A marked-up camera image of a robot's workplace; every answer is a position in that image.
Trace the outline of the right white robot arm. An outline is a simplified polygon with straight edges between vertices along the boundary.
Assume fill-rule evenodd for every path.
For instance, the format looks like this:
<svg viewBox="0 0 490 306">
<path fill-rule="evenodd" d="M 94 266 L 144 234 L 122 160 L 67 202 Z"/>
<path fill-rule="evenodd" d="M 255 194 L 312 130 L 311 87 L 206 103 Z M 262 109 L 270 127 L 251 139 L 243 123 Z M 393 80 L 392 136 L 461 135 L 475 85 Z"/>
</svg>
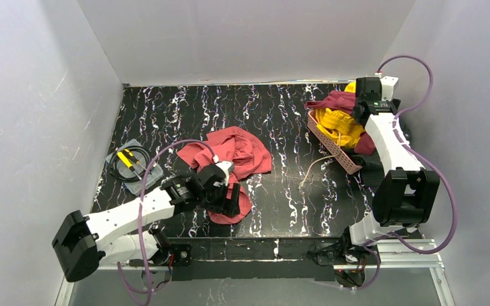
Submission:
<svg viewBox="0 0 490 306">
<path fill-rule="evenodd" d="M 371 212 L 345 231 L 347 250 L 365 246 L 402 228 L 429 220 L 440 178 L 408 151 L 396 105 L 383 98 L 379 77 L 356 79 L 353 118 L 371 137 L 383 166 L 384 178 Z"/>
</svg>

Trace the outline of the pink laundry basket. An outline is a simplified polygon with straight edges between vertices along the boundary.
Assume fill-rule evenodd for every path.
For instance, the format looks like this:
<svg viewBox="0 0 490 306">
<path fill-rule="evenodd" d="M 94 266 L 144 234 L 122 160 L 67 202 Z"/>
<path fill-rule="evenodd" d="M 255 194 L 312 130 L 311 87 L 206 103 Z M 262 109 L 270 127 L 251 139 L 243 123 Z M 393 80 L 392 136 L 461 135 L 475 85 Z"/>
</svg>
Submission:
<svg viewBox="0 0 490 306">
<path fill-rule="evenodd" d="M 308 129 L 316 136 L 319 142 L 334 156 L 335 160 L 341 165 L 341 167 L 347 172 L 347 174 L 353 175 L 362 169 L 362 166 L 355 164 L 352 159 L 339 147 L 336 142 L 329 139 L 324 135 L 317 127 L 318 121 L 315 117 L 315 112 L 310 110 L 308 112 Z"/>
</svg>

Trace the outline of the maroon garment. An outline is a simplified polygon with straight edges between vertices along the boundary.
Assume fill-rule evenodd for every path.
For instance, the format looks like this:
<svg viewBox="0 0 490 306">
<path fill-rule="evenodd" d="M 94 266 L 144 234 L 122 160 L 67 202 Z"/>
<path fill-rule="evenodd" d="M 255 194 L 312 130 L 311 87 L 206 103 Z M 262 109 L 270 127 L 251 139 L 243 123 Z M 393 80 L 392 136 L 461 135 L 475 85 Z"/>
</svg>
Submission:
<svg viewBox="0 0 490 306">
<path fill-rule="evenodd" d="M 330 141 L 356 154 L 371 155 L 375 145 L 364 127 L 352 117 L 355 94 L 331 91 L 321 101 L 308 101 L 305 107 L 313 111 L 316 128 Z"/>
</svg>

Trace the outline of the coral pink t-shirt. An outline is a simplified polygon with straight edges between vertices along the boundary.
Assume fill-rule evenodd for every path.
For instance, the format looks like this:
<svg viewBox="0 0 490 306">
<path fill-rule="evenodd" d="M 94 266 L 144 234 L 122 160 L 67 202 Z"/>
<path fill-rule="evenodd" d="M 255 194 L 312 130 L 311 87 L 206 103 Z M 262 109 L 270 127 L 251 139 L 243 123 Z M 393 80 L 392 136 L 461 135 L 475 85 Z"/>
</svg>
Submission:
<svg viewBox="0 0 490 306">
<path fill-rule="evenodd" d="M 209 149 L 213 149 L 221 161 L 233 162 L 230 184 L 272 171 L 271 153 L 255 135 L 237 126 L 210 132 L 204 143 L 190 143 L 177 155 L 192 169 L 200 171 L 212 163 Z"/>
</svg>

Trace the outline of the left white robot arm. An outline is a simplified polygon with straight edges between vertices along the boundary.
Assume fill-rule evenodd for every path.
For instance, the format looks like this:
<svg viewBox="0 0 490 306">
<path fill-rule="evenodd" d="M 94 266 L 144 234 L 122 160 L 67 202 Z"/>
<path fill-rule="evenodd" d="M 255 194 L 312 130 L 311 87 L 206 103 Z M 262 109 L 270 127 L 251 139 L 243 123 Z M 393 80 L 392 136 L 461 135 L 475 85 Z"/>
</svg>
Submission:
<svg viewBox="0 0 490 306">
<path fill-rule="evenodd" d="M 60 225 L 52 248 L 65 279 L 77 282 L 93 274 L 100 265 L 148 259 L 170 246 L 159 233 L 144 233 L 143 227 L 202 207 L 219 214 L 239 211 L 239 193 L 227 194 L 237 184 L 230 182 L 234 164 L 222 161 L 206 166 L 199 173 L 169 179 L 144 198 L 109 210 L 83 215 L 69 213 Z"/>
</svg>

